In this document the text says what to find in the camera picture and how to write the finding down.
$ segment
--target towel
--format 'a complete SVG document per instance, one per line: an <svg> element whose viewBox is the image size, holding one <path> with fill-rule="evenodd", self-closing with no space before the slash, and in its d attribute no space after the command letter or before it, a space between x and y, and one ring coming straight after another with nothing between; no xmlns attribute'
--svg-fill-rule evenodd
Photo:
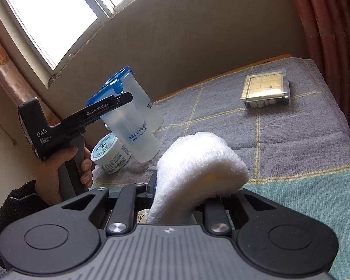
<svg viewBox="0 0 350 280"><path fill-rule="evenodd" d="M204 200L234 194L249 178L226 141L200 132L177 139L157 163L157 188L146 223L188 224Z"/></svg>

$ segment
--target curtain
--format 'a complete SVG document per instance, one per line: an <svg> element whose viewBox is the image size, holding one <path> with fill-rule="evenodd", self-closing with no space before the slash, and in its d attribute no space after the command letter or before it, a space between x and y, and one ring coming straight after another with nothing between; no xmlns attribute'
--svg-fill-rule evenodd
<svg viewBox="0 0 350 280"><path fill-rule="evenodd" d="M50 126L60 123L60 120L49 109L49 107L39 98L36 92L28 84L17 67L14 65L5 49L0 44L0 85L6 94L18 106L27 100L37 97L43 110L44 116Z"/></svg>
<svg viewBox="0 0 350 280"><path fill-rule="evenodd" d="M294 0L310 57L350 126L350 0Z"/></svg>

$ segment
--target ribbed gray surface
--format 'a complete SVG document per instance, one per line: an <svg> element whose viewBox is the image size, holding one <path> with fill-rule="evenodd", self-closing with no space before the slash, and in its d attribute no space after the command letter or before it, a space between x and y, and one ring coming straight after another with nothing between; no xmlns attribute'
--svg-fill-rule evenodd
<svg viewBox="0 0 350 280"><path fill-rule="evenodd" d="M35 278L9 273L4 279ZM54 280L278 279L253 269L238 256L230 240L207 235L199 225L168 227L144 224L137 225L136 230L129 235L109 238L101 252L80 269L50 278ZM307 279L332 278L321 274Z"/></svg>

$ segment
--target black handheld device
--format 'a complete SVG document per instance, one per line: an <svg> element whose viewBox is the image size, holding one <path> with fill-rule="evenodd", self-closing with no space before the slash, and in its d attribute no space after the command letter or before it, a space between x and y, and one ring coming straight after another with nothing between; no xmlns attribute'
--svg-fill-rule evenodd
<svg viewBox="0 0 350 280"><path fill-rule="evenodd" d="M35 155L42 161L63 147L76 146L77 155L62 165L59 170L60 193L64 200L86 192L80 182L80 164L84 159L85 127L100 116L131 102L132 94L126 92L117 97L109 96L49 126L37 98L18 106L19 120Z"/></svg>
<svg viewBox="0 0 350 280"><path fill-rule="evenodd" d="M99 187L10 224L3 279L333 279L335 233L247 189L205 200L195 225L138 224L155 182Z"/></svg>

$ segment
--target black fuzzy sleeve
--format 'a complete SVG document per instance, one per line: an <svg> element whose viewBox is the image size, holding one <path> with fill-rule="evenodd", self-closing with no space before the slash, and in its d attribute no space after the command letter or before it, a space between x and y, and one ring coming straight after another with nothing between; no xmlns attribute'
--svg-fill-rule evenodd
<svg viewBox="0 0 350 280"><path fill-rule="evenodd" d="M0 234L12 222L49 207L35 192L35 180L10 192L0 207Z"/></svg>

